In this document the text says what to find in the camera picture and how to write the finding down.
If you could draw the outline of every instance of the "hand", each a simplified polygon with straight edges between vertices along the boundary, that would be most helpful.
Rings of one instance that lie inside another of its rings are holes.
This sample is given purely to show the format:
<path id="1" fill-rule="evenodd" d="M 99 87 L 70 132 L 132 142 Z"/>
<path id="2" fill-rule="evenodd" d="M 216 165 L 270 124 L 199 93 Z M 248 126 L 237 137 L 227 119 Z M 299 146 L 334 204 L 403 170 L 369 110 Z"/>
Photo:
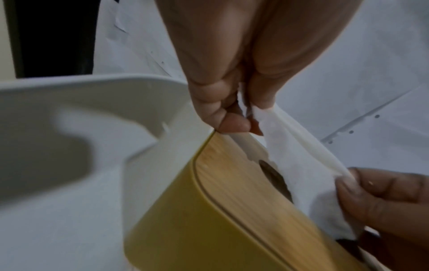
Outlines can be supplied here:
<path id="1" fill-rule="evenodd" d="M 353 180 L 336 180 L 340 204 L 377 230 L 360 246 L 393 271 L 429 270 L 429 176 L 351 169 Z"/>
<path id="2" fill-rule="evenodd" d="M 284 83 L 315 60 L 362 0 L 157 0 L 198 115 L 223 133 L 260 133 L 237 104 L 274 104 Z"/>

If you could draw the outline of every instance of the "white tissue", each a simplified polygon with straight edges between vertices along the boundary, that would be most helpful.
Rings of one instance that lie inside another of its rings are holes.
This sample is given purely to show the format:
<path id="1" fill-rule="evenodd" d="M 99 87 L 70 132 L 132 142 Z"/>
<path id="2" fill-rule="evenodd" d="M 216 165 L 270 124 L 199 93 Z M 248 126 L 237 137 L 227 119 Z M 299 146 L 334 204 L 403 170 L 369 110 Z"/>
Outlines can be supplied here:
<path id="1" fill-rule="evenodd" d="M 277 105 L 252 112 L 295 206 L 332 238 L 355 240 L 363 226 L 346 221 L 335 189 L 336 177 L 353 178 L 347 168 Z"/>

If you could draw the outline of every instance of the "fingernail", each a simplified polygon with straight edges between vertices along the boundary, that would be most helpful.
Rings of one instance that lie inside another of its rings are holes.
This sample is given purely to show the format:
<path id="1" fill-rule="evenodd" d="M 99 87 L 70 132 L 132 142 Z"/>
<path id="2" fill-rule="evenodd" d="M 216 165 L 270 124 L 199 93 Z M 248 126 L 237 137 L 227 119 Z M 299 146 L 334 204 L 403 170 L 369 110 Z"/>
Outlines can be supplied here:
<path id="1" fill-rule="evenodd" d="M 336 182 L 343 184 L 350 194 L 359 195 L 360 186 L 356 180 L 349 177 L 340 177 L 336 179 Z"/>

